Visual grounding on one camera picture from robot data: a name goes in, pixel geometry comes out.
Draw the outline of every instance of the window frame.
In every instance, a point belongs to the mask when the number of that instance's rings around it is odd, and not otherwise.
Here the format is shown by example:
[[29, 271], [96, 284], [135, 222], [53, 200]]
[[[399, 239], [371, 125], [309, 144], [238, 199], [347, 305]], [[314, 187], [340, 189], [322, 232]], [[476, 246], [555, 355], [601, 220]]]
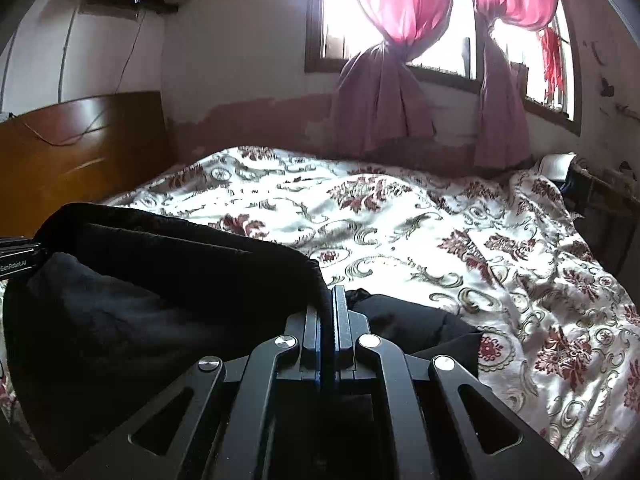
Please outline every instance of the window frame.
[[[569, 41], [574, 65], [574, 120], [569, 120], [562, 114], [545, 107], [531, 99], [523, 99], [525, 111], [538, 117], [558, 124], [571, 133], [580, 136], [582, 126], [582, 78], [580, 74], [580, 59], [578, 46], [575, 42], [574, 22], [566, 0], [562, 0], [564, 16], [569, 30]], [[308, 0], [306, 10], [306, 38], [305, 38], [305, 73], [340, 73], [346, 65], [346, 59], [324, 57], [323, 23], [324, 0]], [[476, 19], [476, 79], [468, 79], [458, 74], [442, 72], [433, 68], [407, 65], [418, 81], [434, 83], [465, 92], [480, 95], [482, 80], [484, 79], [484, 41], [478, 31], [479, 20]]]

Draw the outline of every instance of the black cloth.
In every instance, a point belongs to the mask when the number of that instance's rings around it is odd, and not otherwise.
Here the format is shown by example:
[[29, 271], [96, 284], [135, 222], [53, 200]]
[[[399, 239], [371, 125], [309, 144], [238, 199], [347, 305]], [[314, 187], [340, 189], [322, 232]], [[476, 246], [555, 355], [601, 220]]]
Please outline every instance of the black cloth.
[[[138, 210], [71, 204], [36, 234], [50, 257], [4, 297], [8, 363], [44, 454], [63, 470], [201, 356], [230, 360], [330, 313], [318, 263], [285, 246]], [[350, 308], [404, 352], [477, 375], [481, 334], [451, 314], [366, 291]]]

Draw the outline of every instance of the headboard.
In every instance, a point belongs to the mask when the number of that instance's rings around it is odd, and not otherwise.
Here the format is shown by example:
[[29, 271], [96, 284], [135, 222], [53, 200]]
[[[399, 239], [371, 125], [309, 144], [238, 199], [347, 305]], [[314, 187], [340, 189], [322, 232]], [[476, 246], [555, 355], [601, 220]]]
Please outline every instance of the headboard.
[[159, 92], [80, 99], [0, 123], [0, 236], [31, 236], [65, 203], [133, 189], [174, 164], [174, 153]]

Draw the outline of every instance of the pink curtain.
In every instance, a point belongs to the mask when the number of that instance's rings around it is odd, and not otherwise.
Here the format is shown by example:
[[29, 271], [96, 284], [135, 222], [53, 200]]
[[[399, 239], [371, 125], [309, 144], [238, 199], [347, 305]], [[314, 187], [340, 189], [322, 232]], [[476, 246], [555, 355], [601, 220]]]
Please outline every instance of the pink curtain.
[[545, 99], [547, 99], [556, 92], [556, 88], [560, 91], [564, 90], [560, 37], [551, 27], [547, 27], [542, 30], [542, 34], [538, 34], [538, 39], [542, 47], [542, 62], [545, 66]]
[[335, 150], [360, 156], [396, 137], [433, 137], [424, 93], [405, 62], [449, 26], [453, 0], [358, 0], [385, 41], [354, 56], [332, 105]]
[[530, 156], [529, 129], [509, 63], [490, 37], [496, 19], [529, 30], [546, 27], [558, 0], [474, 0], [484, 34], [481, 128], [475, 165], [508, 168]]

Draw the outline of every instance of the white floral bedding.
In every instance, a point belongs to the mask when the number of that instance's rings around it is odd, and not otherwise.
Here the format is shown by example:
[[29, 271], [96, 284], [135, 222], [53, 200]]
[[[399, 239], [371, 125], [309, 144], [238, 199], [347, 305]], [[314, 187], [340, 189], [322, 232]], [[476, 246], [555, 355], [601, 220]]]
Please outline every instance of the white floral bedding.
[[460, 316], [484, 332], [480, 380], [585, 478], [636, 423], [640, 316], [530, 171], [445, 180], [243, 146], [109, 204], [286, 244], [329, 285]]

